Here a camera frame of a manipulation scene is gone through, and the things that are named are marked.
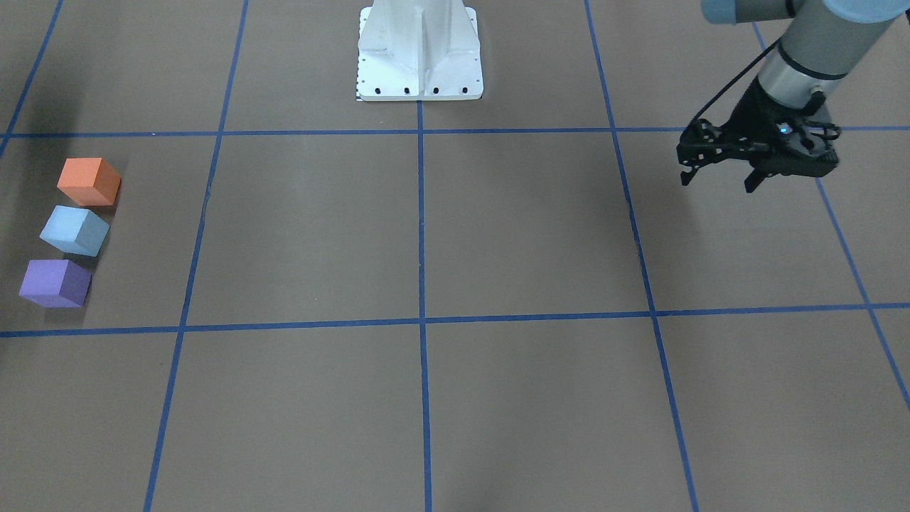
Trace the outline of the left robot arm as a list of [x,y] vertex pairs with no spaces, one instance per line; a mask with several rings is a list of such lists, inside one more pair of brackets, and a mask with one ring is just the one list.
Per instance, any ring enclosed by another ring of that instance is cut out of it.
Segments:
[[789,20],[755,65],[760,71],[729,119],[714,126],[697,113],[677,146],[683,185],[703,166],[745,160],[753,193],[777,176],[821,178],[838,166],[828,100],[885,31],[908,12],[906,1],[702,1],[715,25]]

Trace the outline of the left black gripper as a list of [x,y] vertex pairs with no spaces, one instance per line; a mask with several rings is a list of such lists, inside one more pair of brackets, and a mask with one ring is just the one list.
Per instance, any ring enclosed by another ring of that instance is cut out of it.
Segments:
[[825,106],[828,95],[810,88],[802,107],[775,101],[755,78],[732,110],[725,132],[736,142],[759,144],[764,150],[748,156],[753,171],[744,179],[746,193],[754,193],[771,176],[821,178],[840,164],[835,140],[841,127]]

